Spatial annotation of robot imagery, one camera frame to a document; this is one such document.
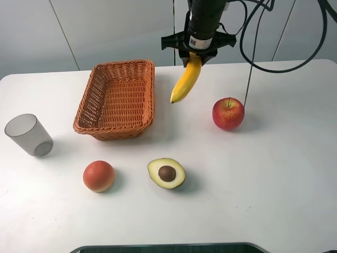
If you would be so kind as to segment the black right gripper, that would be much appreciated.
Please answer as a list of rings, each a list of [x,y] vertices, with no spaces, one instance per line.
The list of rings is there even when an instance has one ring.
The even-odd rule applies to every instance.
[[[218,49],[228,45],[234,47],[235,35],[217,31],[226,3],[223,0],[189,1],[184,30],[162,37],[161,49],[177,49],[186,68],[190,53],[199,56],[202,65],[205,65],[216,57]]]

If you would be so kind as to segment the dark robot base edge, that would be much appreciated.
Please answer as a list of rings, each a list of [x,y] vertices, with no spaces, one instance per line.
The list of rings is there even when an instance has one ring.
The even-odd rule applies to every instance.
[[[101,247],[84,247],[75,249],[72,252],[130,252],[130,253],[150,253],[150,252],[267,252],[266,250],[245,243],[233,244],[181,244],[181,245],[140,245],[140,246],[101,246]]]

